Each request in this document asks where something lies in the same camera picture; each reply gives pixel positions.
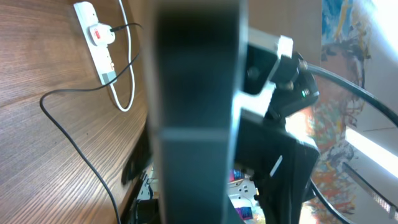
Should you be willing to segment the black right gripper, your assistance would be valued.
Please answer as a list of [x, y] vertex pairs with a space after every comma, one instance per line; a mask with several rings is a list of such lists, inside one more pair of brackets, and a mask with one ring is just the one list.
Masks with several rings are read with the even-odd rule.
[[234, 163], [246, 171], [259, 193], [255, 199], [266, 223], [298, 223], [320, 157], [315, 141], [290, 133], [283, 119], [241, 113]]

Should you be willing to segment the blue screen Galaxy smartphone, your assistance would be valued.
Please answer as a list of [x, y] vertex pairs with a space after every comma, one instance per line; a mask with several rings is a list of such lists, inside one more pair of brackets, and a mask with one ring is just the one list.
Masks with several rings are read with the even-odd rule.
[[245, 1], [150, 1], [144, 78], [162, 223], [226, 223], [240, 119]]

